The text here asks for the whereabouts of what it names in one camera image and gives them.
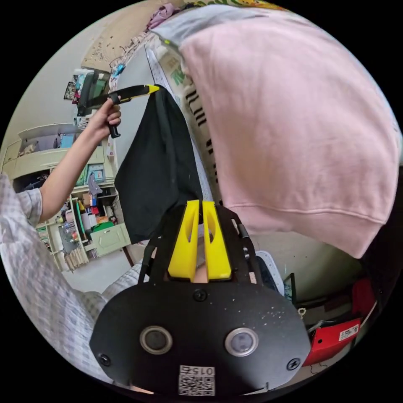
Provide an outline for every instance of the pink sweatshirt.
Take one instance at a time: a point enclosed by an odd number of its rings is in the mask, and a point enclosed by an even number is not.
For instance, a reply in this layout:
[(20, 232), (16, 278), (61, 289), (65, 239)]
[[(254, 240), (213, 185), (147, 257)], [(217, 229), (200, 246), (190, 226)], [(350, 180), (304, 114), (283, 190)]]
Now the pink sweatshirt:
[(180, 48), (222, 200), (250, 234), (295, 231), (360, 258), (394, 202), (397, 128), (339, 42), (279, 14), (205, 29)]

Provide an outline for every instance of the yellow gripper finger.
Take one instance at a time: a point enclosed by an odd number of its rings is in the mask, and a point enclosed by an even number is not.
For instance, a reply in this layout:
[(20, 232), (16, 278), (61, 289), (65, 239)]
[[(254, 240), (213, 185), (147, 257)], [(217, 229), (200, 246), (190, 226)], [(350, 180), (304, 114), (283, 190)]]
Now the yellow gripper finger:
[(231, 277), (231, 265), (214, 202), (203, 201), (203, 224), (208, 279), (227, 280)]
[(197, 229), (199, 225), (199, 200), (186, 204), (181, 227), (176, 239), (168, 273), (171, 277), (193, 281), (197, 260)]

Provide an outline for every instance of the hand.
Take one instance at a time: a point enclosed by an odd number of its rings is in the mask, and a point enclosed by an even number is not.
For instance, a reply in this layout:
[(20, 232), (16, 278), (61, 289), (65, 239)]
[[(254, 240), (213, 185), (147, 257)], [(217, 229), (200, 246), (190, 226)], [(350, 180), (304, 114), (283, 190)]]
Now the hand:
[(95, 115), (90, 118), (86, 131), (95, 137), (97, 141), (101, 141), (109, 136), (108, 123), (113, 126), (118, 126), (120, 124), (121, 115), (120, 106), (114, 105), (113, 101), (109, 98), (99, 110), (97, 110)]

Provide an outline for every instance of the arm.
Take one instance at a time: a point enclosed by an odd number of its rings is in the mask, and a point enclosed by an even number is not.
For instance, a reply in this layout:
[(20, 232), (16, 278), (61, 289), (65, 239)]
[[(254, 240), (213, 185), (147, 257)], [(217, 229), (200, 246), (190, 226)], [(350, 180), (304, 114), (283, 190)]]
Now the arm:
[(120, 123), (119, 107), (113, 106), (110, 99), (91, 118), (87, 128), (41, 187), (40, 222), (53, 217), (62, 208), (95, 148), (109, 135), (107, 123), (116, 126)]

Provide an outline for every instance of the white wall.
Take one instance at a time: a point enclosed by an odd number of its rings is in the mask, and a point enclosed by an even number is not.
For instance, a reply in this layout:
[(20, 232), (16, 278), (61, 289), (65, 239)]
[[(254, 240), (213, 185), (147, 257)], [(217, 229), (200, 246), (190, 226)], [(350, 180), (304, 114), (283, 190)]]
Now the white wall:
[(112, 13), (79, 32), (42, 67), (14, 111), (0, 149), (0, 161), (3, 161), (7, 145), (18, 140), (21, 131), (52, 123), (73, 122), (74, 105), (63, 99), (67, 83), (71, 81), (74, 69), (80, 68), (93, 41), (118, 13)]

